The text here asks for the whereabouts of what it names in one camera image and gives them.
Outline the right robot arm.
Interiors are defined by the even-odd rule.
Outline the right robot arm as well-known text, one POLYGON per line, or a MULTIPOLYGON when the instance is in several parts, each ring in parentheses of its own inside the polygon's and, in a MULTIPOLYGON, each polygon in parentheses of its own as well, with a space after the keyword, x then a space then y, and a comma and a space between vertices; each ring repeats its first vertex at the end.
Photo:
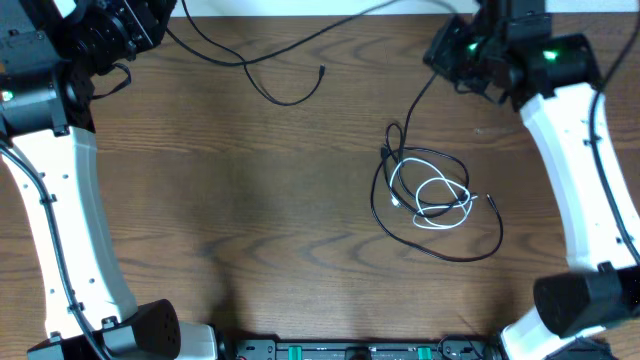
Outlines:
POLYGON ((639 216, 608 131, 602 73, 587 38, 554 35, 541 1, 483 1, 451 16, 426 65, 462 92, 501 91, 531 134, 560 211, 567 272, 538 279, 534 305, 488 359, 607 359, 595 335, 639 315, 639 216))

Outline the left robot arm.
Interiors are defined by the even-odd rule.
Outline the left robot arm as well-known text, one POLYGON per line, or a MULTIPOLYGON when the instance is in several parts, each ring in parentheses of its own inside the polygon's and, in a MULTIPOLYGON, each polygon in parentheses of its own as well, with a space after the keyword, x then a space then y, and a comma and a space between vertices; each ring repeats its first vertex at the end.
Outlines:
POLYGON ((213 327, 139 304, 114 253, 99 190, 94 76, 157 47, 174 3, 4 0, 1 156, 21 194, 45 290, 31 359, 218 359, 213 327))

